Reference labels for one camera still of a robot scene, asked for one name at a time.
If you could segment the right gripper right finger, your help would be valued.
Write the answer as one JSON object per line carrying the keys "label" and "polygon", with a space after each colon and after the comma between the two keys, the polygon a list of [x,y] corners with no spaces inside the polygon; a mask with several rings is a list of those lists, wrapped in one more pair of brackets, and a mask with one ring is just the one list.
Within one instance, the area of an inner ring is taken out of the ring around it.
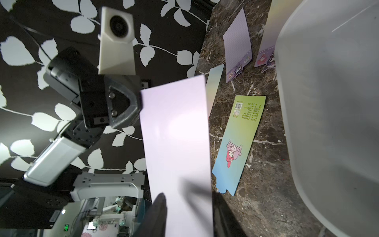
{"label": "right gripper right finger", "polygon": [[245,237],[246,234],[220,193],[212,193],[214,237]]}

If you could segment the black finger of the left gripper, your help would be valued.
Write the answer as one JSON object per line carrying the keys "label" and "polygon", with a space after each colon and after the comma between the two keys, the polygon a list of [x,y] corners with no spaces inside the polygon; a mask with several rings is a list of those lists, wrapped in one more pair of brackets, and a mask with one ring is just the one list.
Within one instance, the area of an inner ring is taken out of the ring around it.
{"label": "black finger of the left gripper", "polygon": [[138,123],[142,109],[138,76],[104,76],[109,125],[121,129]]}

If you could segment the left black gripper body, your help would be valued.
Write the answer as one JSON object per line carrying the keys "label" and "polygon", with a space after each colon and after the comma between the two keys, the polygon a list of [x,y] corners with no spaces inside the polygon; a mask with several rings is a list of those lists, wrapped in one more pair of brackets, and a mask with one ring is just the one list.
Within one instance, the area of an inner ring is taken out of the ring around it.
{"label": "left black gripper body", "polygon": [[87,128],[109,125],[104,76],[120,75],[90,75],[79,79],[80,103]]}

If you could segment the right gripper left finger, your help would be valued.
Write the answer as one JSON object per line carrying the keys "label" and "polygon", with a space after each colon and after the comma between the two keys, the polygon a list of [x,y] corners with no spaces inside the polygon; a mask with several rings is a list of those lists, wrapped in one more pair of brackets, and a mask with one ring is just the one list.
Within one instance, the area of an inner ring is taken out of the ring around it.
{"label": "right gripper left finger", "polygon": [[145,218],[133,237],[165,237],[167,221],[167,202],[160,193],[149,208]]}

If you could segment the lilac white sticker sheet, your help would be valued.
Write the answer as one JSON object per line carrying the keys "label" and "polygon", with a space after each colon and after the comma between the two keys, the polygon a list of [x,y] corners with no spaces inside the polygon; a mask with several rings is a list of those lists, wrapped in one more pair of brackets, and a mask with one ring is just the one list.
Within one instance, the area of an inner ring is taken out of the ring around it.
{"label": "lilac white sticker sheet", "polygon": [[152,87],[141,95],[150,191],[153,200],[166,200],[165,235],[213,236],[205,77]]}

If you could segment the rainbow gradient sticker sheet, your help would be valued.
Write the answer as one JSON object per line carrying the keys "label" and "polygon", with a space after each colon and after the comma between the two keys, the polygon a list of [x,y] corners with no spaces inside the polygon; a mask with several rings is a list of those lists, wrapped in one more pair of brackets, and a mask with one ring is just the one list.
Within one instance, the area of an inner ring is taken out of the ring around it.
{"label": "rainbow gradient sticker sheet", "polygon": [[216,93],[224,70],[224,64],[211,68],[206,82],[207,111],[210,117]]}

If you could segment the green blue sticker sheet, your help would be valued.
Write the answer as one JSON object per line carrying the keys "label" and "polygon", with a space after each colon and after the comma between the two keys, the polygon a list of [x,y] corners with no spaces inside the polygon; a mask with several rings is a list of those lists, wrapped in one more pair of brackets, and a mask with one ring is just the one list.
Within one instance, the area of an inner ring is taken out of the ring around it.
{"label": "green blue sticker sheet", "polygon": [[235,97],[212,174],[219,193],[235,195],[265,107],[265,96]]}

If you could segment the purple sticker sheet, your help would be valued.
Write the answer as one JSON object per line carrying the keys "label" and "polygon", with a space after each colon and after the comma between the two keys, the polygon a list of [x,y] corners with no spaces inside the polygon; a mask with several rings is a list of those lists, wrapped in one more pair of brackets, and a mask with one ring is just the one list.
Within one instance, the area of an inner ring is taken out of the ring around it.
{"label": "purple sticker sheet", "polygon": [[252,47],[246,15],[241,9],[223,35],[226,58],[226,82],[242,73],[252,60]]}

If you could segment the white plastic storage box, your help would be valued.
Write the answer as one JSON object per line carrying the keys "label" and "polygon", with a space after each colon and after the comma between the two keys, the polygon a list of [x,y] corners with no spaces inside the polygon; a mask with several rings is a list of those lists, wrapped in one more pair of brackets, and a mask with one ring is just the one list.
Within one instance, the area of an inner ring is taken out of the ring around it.
{"label": "white plastic storage box", "polygon": [[302,200],[336,236],[378,236],[378,1],[303,1],[275,60]]}

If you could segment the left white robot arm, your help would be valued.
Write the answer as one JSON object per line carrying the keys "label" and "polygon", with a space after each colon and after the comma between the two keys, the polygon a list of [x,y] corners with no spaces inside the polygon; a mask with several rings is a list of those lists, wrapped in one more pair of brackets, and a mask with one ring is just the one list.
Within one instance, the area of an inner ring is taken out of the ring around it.
{"label": "left white robot arm", "polygon": [[1,180],[3,229],[51,229],[69,203],[144,195],[143,172],[92,174],[73,165],[107,126],[119,129],[138,120],[142,87],[132,49],[101,51],[95,67],[70,47],[50,61],[43,76],[80,112],[22,177]]}

